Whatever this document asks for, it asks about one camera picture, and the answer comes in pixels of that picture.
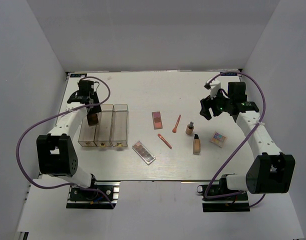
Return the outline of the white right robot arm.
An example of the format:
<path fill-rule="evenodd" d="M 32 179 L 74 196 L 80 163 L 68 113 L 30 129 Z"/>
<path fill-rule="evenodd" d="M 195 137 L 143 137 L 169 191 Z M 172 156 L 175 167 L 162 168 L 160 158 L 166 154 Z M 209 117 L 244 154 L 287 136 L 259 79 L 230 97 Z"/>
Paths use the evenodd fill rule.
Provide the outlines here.
<path fill-rule="evenodd" d="M 260 122 L 259 108 L 247 100 L 244 82 L 229 82 L 224 93 L 218 80 L 209 81 L 205 88 L 210 95 L 200 101 L 200 115 L 210 120 L 228 113 L 247 138 L 254 161 L 244 174 L 224 174 L 219 180 L 219 195 L 229 200 L 238 192 L 251 194 L 284 194 L 289 191 L 295 159 L 284 154 Z"/>

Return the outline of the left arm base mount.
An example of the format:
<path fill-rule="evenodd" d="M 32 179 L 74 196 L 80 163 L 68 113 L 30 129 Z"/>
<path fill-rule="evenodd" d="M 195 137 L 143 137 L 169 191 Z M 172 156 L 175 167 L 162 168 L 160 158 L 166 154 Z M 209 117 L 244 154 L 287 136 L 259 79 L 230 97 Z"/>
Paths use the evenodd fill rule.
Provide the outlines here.
<path fill-rule="evenodd" d="M 82 190 L 78 187 L 69 189 L 66 208 L 85 210 L 112 210 L 119 198 L 120 182 L 96 181 L 93 186 L 98 191 Z"/>

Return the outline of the brown eyeshadow palette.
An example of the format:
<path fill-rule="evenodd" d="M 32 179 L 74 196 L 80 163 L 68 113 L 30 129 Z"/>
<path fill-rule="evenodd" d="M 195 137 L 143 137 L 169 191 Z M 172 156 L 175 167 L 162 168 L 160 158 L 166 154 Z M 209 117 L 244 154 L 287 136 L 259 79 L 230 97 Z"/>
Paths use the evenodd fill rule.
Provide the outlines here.
<path fill-rule="evenodd" d="M 92 114 L 88 114 L 86 116 L 87 118 L 87 123 L 88 125 L 91 126 L 96 126 L 99 124 L 99 117 L 98 117 L 98 113 L 92 113 Z"/>

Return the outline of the pink blush palette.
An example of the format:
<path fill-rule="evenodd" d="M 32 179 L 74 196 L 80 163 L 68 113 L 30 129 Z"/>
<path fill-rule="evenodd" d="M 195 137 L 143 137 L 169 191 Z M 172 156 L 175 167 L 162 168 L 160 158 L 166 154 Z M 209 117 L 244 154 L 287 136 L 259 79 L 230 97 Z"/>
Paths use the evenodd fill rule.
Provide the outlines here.
<path fill-rule="evenodd" d="M 159 111 L 152 112 L 153 128 L 160 130 L 163 128 L 162 117 Z"/>

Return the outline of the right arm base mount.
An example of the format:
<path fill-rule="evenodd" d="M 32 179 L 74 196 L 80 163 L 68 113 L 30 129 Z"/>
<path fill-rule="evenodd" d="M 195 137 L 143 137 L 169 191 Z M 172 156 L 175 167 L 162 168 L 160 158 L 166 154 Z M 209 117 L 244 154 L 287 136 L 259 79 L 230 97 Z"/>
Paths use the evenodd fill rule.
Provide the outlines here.
<path fill-rule="evenodd" d="M 202 184 L 198 185 L 196 188 L 197 194 L 202 196 L 202 210 L 204 213 L 234 213 L 250 211 L 247 193 L 226 197 L 206 198 L 204 194 L 207 187 L 207 184 Z"/>

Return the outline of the mauve eyeshadow palette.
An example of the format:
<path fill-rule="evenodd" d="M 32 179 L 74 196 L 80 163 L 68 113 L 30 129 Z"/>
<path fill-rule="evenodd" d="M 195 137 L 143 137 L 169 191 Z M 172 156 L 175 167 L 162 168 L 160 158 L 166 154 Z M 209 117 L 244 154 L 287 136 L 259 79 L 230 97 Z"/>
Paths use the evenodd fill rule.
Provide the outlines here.
<path fill-rule="evenodd" d="M 135 144 L 133 144 L 132 149 L 148 166 L 156 159 L 156 157 L 144 146 L 141 141 L 137 141 Z"/>

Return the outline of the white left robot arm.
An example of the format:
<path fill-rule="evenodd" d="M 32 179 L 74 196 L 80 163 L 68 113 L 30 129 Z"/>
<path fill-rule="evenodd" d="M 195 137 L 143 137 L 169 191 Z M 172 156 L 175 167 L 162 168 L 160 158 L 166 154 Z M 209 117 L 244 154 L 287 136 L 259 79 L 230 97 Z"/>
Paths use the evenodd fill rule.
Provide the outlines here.
<path fill-rule="evenodd" d="M 36 140 L 38 164 L 42 174 L 82 187 L 83 196 L 92 200 L 98 196 L 99 187 L 92 183 L 93 175 L 79 167 L 72 139 L 84 119 L 88 126 L 96 126 L 102 109 L 94 81 L 80 80 L 77 85 L 78 90 L 67 100 L 68 113 L 59 118 L 48 134 L 39 135 Z"/>

